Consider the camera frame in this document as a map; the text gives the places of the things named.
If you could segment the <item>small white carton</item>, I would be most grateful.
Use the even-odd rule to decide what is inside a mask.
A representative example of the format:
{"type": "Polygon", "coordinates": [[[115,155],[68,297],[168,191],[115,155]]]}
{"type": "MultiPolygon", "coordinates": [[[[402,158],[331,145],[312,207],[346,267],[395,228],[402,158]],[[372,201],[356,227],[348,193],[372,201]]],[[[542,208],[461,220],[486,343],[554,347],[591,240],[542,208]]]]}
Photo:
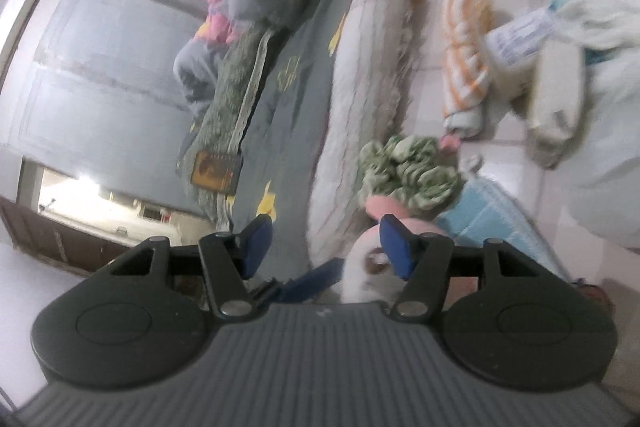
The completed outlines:
{"type": "Polygon", "coordinates": [[[526,117],[526,148],[552,169],[578,130],[585,104],[585,50],[559,31],[559,17],[541,8],[480,38],[494,89],[526,117]]]}

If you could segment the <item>white plastic bag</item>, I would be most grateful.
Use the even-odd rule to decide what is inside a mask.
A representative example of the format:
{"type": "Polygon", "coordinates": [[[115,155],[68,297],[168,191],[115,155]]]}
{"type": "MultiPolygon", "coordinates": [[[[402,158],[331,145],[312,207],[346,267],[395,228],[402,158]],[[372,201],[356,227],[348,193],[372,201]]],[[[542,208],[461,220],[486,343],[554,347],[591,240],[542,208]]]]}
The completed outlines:
{"type": "Polygon", "coordinates": [[[560,34],[586,52],[582,127],[559,167],[568,213],[639,247],[639,0],[550,0],[560,34]]]}

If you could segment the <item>green patterned blanket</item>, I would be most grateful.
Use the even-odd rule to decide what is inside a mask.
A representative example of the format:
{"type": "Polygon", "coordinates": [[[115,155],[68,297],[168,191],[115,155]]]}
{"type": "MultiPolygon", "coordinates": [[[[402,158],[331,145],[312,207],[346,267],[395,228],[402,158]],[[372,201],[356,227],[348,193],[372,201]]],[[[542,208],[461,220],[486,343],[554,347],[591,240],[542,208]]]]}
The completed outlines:
{"type": "Polygon", "coordinates": [[[193,120],[176,164],[186,196],[217,230],[231,225],[233,197],[198,181],[212,161],[238,153],[252,118],[277,31],[255,25],[230,44],[194,39],[178,53],[174,74],[193,120]]]}

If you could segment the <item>orange striped towel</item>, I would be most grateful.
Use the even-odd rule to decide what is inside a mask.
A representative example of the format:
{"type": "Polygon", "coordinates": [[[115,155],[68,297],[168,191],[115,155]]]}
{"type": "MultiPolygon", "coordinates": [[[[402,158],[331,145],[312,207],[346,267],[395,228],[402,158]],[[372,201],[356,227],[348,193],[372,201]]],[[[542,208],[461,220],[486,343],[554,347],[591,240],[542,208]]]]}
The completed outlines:
{"type": "Polygon", "coordinates": [[[489,0],[442,2],[444,127],[460,139],[475,138],[484,128],[483,104],[491,78],[480,40],[493,27],[489,0]]]}

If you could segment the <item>grey bed sheet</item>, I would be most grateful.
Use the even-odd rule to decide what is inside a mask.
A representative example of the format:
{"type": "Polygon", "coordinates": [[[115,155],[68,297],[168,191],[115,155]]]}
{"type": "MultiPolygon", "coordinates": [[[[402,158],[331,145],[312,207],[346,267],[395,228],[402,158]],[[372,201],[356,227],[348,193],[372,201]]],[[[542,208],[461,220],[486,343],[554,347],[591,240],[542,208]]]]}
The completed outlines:
{"type": "Polygon", "coordinates": [[[224,155],[195,177],[233,197],[224,231],[240,231],[259,213],[271,217],[271,247],[257,271],[261,280],[294,279],[311,266],[309,197],[329,122],[335,37],[350,2],[306,0],[293,29],[276,30],[240,159],[224,155]]]}

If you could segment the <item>white striped rolled blanket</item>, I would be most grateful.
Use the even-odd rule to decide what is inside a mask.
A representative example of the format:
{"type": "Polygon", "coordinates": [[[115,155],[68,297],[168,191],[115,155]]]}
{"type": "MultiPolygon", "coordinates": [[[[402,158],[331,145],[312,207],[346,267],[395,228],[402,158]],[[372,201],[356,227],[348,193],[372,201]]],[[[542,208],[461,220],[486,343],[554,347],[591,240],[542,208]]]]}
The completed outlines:
{"type": "Polygon", "coordinates": [[[312,265],[349,252],[367,228],[360,209],[360,150],[384,141],[400,104],[412,45],[410,0],[352,0],[336,37],[326,139],[308,207],[312,265]]]}

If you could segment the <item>green scrunchie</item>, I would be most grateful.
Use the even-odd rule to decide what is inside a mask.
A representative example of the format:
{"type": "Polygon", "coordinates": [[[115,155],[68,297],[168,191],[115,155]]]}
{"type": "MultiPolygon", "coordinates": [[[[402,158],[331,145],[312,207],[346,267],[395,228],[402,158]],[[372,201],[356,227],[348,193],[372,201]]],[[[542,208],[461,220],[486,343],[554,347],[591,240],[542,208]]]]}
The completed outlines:
{"type": "Polygon", "coordinates": [[[371,141],[359,154],[361,207],[372,196],[388,196],[421,213],[447,204],[463,185],[462,174],[434,136],[401,135],[371,141]]]}

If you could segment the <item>pink plush toy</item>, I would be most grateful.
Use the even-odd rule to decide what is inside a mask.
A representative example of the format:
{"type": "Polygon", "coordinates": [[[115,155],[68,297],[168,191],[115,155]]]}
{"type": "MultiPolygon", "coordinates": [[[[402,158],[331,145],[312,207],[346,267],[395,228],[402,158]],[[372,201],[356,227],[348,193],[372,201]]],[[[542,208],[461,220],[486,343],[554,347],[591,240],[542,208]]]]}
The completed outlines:
{"type": "MultiPolygon", "coordinates": [[[[369,197],[364,210],[375,221],[380,221],[385,215],[392,215],[416,235],[445,234],[433,222],[411,217],[409,210],[390,196],[369,197]]],[[[396,277],[390,260],[383,251],[380,226],[373,225],[358,237],[345,258],[340,283],[341,303],[393,303],[404,286],[405,282],[396,277]]]]}

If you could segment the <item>blue checked towel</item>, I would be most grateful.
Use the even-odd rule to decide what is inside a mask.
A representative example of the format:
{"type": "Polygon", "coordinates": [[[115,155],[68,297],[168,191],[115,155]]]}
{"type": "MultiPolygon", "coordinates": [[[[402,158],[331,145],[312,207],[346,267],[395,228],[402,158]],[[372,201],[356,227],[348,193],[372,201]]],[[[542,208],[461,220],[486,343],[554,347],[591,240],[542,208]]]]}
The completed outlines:
{"type": "Polygon", "coordinates": [[[561,279],[570,278],[515,200],[496,182],[482,176],[466,181],[434,223],[462,246],[482,246],[486,239],[502,239],[561,279]]]}

